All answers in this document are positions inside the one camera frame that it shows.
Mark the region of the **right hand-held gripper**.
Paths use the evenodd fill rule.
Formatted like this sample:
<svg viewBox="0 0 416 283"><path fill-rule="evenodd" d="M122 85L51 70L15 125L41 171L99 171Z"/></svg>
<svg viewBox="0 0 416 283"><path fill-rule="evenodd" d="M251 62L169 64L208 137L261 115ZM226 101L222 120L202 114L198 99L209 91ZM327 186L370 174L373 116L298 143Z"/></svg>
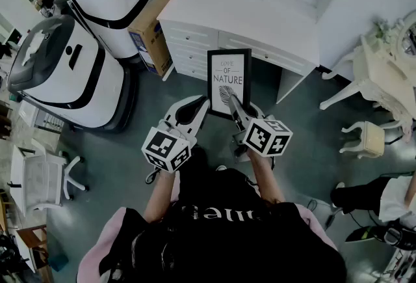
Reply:
<svg viewBox="0 0 416 283"><path fill-rule="evenodd" d="M247 114L234 94L229 97L228 105L234 123L241 129L232 137L232 153L236 161L248 161L249 148L261 157L283 155L293 133L282 121L274 120L272 115L267 117L255 104L250 105Z"/></svg>

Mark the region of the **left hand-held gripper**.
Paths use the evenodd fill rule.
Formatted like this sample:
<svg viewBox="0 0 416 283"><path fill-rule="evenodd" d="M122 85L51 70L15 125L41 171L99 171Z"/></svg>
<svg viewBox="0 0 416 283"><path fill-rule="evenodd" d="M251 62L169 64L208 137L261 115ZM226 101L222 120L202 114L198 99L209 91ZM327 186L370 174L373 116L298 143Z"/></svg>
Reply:
<svg viewBox="0 0 416 283"><path fill-rule="evenodd" d="M191 157L191 149L197 143L196 134L210 107L210 99L203 95L189 96L174 103L165 114L165 120L150 129L142 145L147 162L175 173ZM187 132L172 124L187 124Z"/></svg>

